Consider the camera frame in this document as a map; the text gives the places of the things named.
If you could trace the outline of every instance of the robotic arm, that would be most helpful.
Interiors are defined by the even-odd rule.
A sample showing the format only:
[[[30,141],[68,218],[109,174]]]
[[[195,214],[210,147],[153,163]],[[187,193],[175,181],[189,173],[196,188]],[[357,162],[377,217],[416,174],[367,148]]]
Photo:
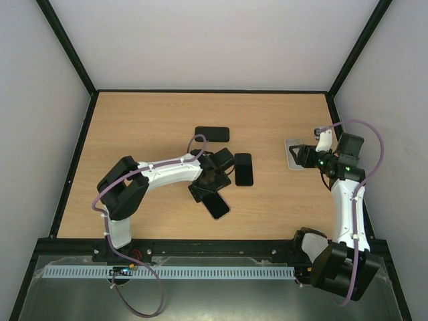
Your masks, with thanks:
[[[295,241],[301,242],[301,249],[313,263],[310,283],[316,288],[346,296],[351,284],[352,265],[358,264],[351,300],[359,300],[380,267],[378,257],[370,253],[364,233],[364,187],[356,196],[356,234],[352,220],[354,190],[365,178],[365,171],[358,168],[358,156],[364,139],[343,133],[333,152],[330,149],[331,129],[317,128],[315,135],[319,138],[317,146],[302,144],[291,146],[289,151],[297,165],[317,168],[330,179],[328,188],[336,207],[334,235],[328,243],[324,234],[304,227],[296,233]],[[358,240],[358,262],[352,262],[355,239]]]
[[[225,173],[233,165],[230,151],[224,148],[215,154],[204,152],[196,159],[199,152],[192,150],[182,157],[153,163],[138,163],[131,156],[126,156],[98,183],[97,189],[101,193],[123,175],[142,169],[127,183],[117,184],[101,198],[108,210],[109,232],[116,249],[131,242],[130,216],[136,212],[147,192],[164,185],[189,181],[192,182],[189,190],[199,203],[207,195],[231,184]]]

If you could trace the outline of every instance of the wooden table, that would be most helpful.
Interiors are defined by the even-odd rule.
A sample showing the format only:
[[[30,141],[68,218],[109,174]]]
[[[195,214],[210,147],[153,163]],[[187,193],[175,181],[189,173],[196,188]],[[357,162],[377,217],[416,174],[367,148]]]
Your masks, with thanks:
[[[228,143],[253,157],[254,186],[221,190],[231,212],[214,221],[196,204],[188,182],[146,194],[132,216],[132,236],[145,239],[290,239],[301,227],[332,237],[334,203],[316,169],[288,169],[284,141],[316,144],[314,128],[331,124],[321,94],[194,94],[101,92],[58,237],[101,238],[91,210],[100,179],[123,156],[159,161],[181,156],[196,126],[228,126]],[[201,143],[194,143],[200,148]]]

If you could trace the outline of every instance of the perforated metal strip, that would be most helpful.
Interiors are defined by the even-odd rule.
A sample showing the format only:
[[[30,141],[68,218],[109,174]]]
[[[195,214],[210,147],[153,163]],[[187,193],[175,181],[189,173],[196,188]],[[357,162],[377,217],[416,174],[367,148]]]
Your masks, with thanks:
[[[153,267],[164,280],[294,280],[293,267]],[[111,266],[91,265],[50,265],[45,268],[42,278],[55,279],[105,279],[111,276]],[[145,268],[124,272],[118,278],[154,279]]]

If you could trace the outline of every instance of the gray wall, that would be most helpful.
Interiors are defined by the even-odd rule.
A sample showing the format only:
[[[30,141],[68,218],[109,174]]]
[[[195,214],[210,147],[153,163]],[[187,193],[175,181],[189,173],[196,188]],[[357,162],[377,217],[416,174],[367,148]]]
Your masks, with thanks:
[[[259,90],[328,90],[377,2],[51,0],[97,88]]]
[[[428,2],[393,1],[336,97],[344,119],[363,119],[385,140],[385,161],[367,186],[377,237],[391,248],[414,320],[426,320],[428,289]],[[372,169],[379,144],[367,138],[361,163]]]
[[[48,234],[88,101],[37,3],[0,1],[0,320]]]

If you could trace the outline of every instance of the black smartphone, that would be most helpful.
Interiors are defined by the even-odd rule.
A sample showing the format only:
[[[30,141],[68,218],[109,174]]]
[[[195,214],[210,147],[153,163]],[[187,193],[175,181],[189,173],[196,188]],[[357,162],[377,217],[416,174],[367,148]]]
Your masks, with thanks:
[[[230,212],[230,207],[219,193],[211,193],[202,198],[202,203],[214,219],[220,219]]]
[[[202,134],[209,142],[228,142],[230,140],[229,127],[204,127],[195,128],[195,135]],[[197,142],[203,142],[201,137],[195,139]]]
[[[235,154],[235,184],[236,186],[253,186],[253,161],[251,154]]]

